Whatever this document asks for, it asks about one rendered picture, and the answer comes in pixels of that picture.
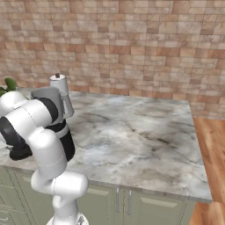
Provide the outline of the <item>white shaker with brown knob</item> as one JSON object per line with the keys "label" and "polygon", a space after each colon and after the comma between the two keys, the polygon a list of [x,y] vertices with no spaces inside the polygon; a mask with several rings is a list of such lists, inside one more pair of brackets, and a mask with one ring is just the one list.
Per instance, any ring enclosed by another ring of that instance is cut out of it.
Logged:
{"label": "white shaker with brown knob", "polygon": [[63,96],[69,94],[67,78],[62,74],[54,74],[49,78],[49,85],[59,89]]}

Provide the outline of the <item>green cupboard door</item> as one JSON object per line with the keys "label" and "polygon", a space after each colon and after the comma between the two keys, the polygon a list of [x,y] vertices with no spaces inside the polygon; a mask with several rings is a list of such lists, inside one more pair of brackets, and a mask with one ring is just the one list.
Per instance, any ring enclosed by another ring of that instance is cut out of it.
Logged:
{"label": "green cupboard door", "polygon": [[129,191],[124,191],[124,225],[189,225],[194,201],[132,191],[131,214],[127,215]]}
{"label": "green cupboard door", "polygon": [[80,212],[89,225],[122,225],[122,209],[116,212],[116,188],[90,185],[86,194],[77,200]]}

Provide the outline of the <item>green leafy plant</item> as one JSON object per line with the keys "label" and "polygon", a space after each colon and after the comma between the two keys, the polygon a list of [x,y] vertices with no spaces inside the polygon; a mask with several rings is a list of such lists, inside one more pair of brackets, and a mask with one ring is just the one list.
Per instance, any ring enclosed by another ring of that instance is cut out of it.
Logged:
{"label": "green leafy plant", "polygon": [[6,77],[4,79],[5,84],[6,84],[6,88],[0,87],[0,97],[3,96],[3,94],[9,92],[9,91],[14,91],[17,88],[17,83],[16,81],[11,78],[11,77]]}

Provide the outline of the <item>green drawer unit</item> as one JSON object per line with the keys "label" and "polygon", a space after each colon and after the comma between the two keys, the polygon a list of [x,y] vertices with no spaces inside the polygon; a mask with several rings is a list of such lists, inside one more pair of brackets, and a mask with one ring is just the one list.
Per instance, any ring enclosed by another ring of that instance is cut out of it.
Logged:
{"label": "green drawer unit", "polygon": [[0,166],[0,225],[47,225],[52,198],[31,187],[33,171]]}

